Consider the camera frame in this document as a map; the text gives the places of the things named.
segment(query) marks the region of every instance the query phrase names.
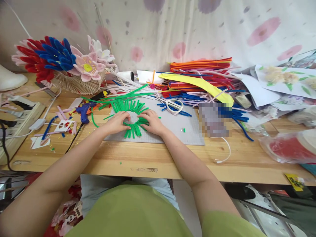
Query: yellow flower center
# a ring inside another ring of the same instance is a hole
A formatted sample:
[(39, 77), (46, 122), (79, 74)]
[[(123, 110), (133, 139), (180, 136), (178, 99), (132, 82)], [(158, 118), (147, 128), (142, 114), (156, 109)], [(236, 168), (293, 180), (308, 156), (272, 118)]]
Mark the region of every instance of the yellow flower center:
[(89, 71), (92, 71), (92, 67), (90, 64), (84, 64), (83, 65), (83, 68), (85, 69), (85, 71), (89, 72)]

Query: white flower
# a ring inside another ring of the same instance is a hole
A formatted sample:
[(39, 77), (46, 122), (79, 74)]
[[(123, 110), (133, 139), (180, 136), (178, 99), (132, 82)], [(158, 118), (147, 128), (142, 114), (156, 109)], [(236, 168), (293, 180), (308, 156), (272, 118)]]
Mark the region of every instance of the white flower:
[(100, 41), (98, 41), (98, 40), (95, 41), (93, 39), (92, 42), (93, 42), (94, 50), (95, 50), (96, 54), (98, 55), (99, 62), (109, 63), (115, 59), (113, 57), (113, 55), (110, 55), (110, 50), (106, 49), (106, 50), (102, 51), (102, 46), (101, 46)]

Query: wooden desk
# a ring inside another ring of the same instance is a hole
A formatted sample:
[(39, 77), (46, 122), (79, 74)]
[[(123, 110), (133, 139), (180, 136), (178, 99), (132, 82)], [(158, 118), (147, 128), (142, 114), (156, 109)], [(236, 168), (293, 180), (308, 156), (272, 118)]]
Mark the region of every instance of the wooden desk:
[[(17, 94), (23, 94), (38, 89), (33, 83), (33, 74), (25, 74), (29, 82), (17, 89)], [(56, 106), (67, 109), (76, 94), (63, 91), (52, 106), (47, 120), (53, 118), (57, 112)], [(49, 105), (51, 97), (45, 92), (38, 92), (28, 97), (32, 101), (40, 101)], [(101, 125), (110, 113), (106, 108), (101, 111), (96, 110), (94, 119)], [(79, 115), (74, 119), (80, 121)], [(305, 127), (291, 123), (287, 119), (273, 120), (265, 124), (270, 135), (274, 136), (278, 132), (288, 132), (291, 130), (304, 130)], [(37, 134), (44, 133), (44, 128), (36, 131)], [(76, 142), (82, 141), (93, 132), (93, 123), (85, 125), (78, 134)], [(45, 171), (50, 165), (57, 161), (67, 150), (72, 136), (67, 134), (63, 138), (59, 134), (51, 136), (52, 147), (31, 150), (31, 140), (29, 135), (21, 145), (18, 152), (11, 161), (11, 166), (19, 171)], [(208, 168), (223, 182), (243, 182), (243, 183), (265, 183), (265, 184), (289, 184), (283, 173), (295, 173), (303, 178), (312, 179), (313, 176), (299, 165), (281, 164), (271, 159), (260, 147), (259, 142), (249, 141), (241, 129), (233, 123), (231, 137), (227, 138), (231, 147), (231, 157), (222, 164), (215, 164), (215, 159), (225, 159), (228, 155), (228, 147), (221, 138), (205, 138), (205, 146), (189, 145), (188, 147), (208, 166)], [(111, 142), (103, 141), (101, 147), (94, 155), (93, 159), (84, 170), (84, 173), (117, 176), (141, 176), (155, 178), (181, 179), (173, 160), (164, 144), (134, 143), (134, 142)]]

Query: blue flower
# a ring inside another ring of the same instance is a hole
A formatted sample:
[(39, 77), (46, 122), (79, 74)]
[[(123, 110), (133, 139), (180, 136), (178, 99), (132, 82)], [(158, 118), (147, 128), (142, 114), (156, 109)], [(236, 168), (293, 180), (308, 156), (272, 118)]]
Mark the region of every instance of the blue flower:
[(35, 50), (40, 58), (47, 60), (50, 64), (46, 65), (45, 68), (53, 69), (57, 71), (69, 71), (76, 64), (76, 56), (71, 53), (70, 44), (67, 39), (64, 39), (63, 46), (57, 39), (49, 37), (49, 41), (52, 46), (42, 44), (43, 50)]

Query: yellow foam strip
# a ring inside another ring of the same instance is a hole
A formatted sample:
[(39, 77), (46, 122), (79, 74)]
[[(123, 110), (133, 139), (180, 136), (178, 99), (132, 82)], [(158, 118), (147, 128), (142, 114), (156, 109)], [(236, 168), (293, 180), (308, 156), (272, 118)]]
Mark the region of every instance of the yellow foam strip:
[[(179, 82), (185, 82), (185, 83), (190, 83), (192, 85), (201, 87), (202, 89), (206, 90), (208, 93), (210, 93), (213, 97), (217, 96), (219, 93), (222, 91), (218, 89), (217, 87), (213, 86), (212, 84), (208, 83), (207, 81), (201, 79), (201, 78), (196, 78), (196, 77), (189, 77), (189, 76), (183, 76), (179, 74), (166, 74), (162, 73), (159, 75), (159, 77), (167, 79), (167, 80), (172, 80), (172, 81), (179, 81)], [(217, 97), (217, 99), (222, 102), (226, 103), (227, 106), (232, 107), (234, 104), (234, 99), (230, 95), (223, 93)]]

